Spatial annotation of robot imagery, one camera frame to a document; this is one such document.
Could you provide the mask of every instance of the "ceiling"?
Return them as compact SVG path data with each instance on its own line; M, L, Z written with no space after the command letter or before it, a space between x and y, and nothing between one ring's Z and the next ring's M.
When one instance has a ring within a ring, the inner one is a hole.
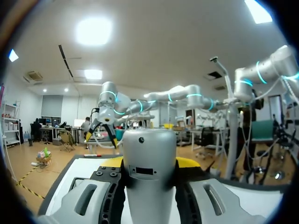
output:
M78 44L78 23L99 16L112 21L108 43ZM213 86L225 84L224 78L204 78L218 71L211 57L218 56L233 80L236 68L284 44L275 23L255 24L243 0L56 0L28 24L14 47L19 59L8 70L21 79L28 71L40 72L43 85L28 86L41 95L45 87L46 94L64 94L66 86L69 95L98 95L99 84L113 81L138 95L198 84L204 95L221 98L226 91L214 91ZM103 79L86 83L84 69L103 70Z

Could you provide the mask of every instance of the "laboratory room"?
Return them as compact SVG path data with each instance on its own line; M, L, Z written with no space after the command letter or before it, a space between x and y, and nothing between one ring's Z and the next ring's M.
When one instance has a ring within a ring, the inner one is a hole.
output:
M1 182L35 223L257 224L279 211L299 159L299 67L270 5L5 7Z

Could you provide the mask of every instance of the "pen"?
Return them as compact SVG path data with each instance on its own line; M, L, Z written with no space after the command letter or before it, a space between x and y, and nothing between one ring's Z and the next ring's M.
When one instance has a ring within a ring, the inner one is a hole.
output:
M84 157L101 157L100 154L84 154Z

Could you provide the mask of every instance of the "folding chair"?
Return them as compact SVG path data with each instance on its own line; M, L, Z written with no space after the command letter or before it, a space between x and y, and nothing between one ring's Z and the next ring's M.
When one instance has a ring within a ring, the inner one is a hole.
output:
M59 135L61 137L62 145L64 146L66 151L70 152L71 150L75 150L75 148L73 147L75 141L72 134L69 131L61 130L59 131Z

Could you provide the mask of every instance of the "yellow black caution tape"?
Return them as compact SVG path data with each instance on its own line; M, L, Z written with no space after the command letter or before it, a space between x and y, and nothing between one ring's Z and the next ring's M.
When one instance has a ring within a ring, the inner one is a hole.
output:
M18 183L20 183L22 180L24 180L26 178L26 176L28 176L33 170L35 170L37 167L32 168L28 173L26 173L25 176L23 176Z
M21 184L21 181L24 180L33 170L35 170L37 167L32 168L28 173L26 173L25 176L23 176L19 182L17 182L16 185L20 185L21 187L23 187L24 189L26 189L27 191L31 192L32 194L34 194L35 196L38 196L39 198L45 199L43 196L39 195L38 193L34 192L33 190L30 190L29 188L25 187L23 184Z
M23 187L24 189L26 189L27 191L31 192L32 194L34 194L35 196L38 196L41 199L45 199L43 196L39 195L38 193L30 190L29 188L25 187L23 184L21 184L20 182L17 183L17 185L20 185L21 187Z

